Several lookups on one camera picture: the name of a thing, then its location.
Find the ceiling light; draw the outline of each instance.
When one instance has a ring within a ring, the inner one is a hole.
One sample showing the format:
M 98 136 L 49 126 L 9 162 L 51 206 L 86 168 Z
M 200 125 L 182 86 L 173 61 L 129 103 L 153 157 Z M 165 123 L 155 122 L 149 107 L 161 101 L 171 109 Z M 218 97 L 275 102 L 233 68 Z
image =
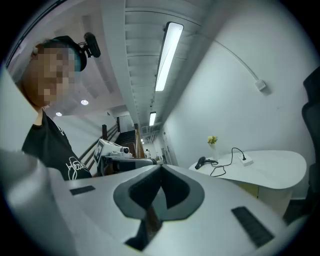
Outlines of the ceiling light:
M 86 99 L 81 100 L 81 104 L 82 105 L 88 105 L 89 101 L 87 101 Z
M 151 112 L 150 113 L 150 123 L 149 126 L 153 126 L 156 120 L 156 112 Z
M 166 25 L 166 32 L 164 34 L 164 41 L 155 82 L 156 92 L 163 91 L 165 88 L 170 66 L 183 29 L 183 25 L 174 22 L 168 22 Z

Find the white desk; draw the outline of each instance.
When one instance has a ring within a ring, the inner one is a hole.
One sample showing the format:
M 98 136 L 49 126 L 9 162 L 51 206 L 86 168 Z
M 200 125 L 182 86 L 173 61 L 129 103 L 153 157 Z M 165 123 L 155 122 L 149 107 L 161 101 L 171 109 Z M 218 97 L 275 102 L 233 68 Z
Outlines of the white desk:
M 242 153 L 233 150 L 232 164 L 224 167 L 226 174 L 219 178 L 258 185 L 258 198 L 283 216 L 291 199 L 292 187 L 306 174 L 305 159 L 292 151 L 261 150 L 245 153 L 252 158 L 253 164 L 243 166 L 238 158 Z M 227 165 L 230 161 L 231 154 L 226 154 L 218 160 L 218 165 Z M 196 164 L 189 169 L 205 175 L 210 175 L 214 169 L 210 163 L 206 163 L 196 170 Z M 212 176 L 223 173 L 222 167 L 216 168 Z

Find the cable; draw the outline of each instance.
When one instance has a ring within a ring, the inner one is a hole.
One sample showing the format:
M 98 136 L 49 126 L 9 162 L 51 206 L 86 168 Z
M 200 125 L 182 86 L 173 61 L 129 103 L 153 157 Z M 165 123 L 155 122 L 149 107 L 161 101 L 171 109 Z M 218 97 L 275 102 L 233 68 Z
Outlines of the cable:
M 239 151 L 242 153 L 242 155 L 243 155 L 243 160 L 246 160 L 245 154 L 244 154 L 239 148 L 233 147 L 233 148 L 231 149 L 231 162 L 230 162 L 229 164 L 219 165 L 219 166 L 216 166 L 216 165 L 218 164 L 218 161 L 214 161 L 214 162 L 216 162 L 216 163 L 213 163 L 213 162 L 212 162 L 212 163 L 211 163 L 211 166 L 214 167 L 214 169 L 213 169 L 213 171 L 210 173 L 210 176 L 211 176 L 211 174 L 215 171 L 215 169 L 220 168 L 220 167 L 223 168 L 224 173 L 223 173 L 223 174 L 220 174 L 220 175 L 212 176 L 212 177 L 220 177 L 220 176 L 225 175 L 225 174 L 227 173 L 226 170 L 225 170 L 225 167 L 226 167 L 226 166 L 230 166 L 230 165 L 232 164 L 232 161 L 233 161 L 233 158 L 234 158 L 234 149 L 239 150 Z

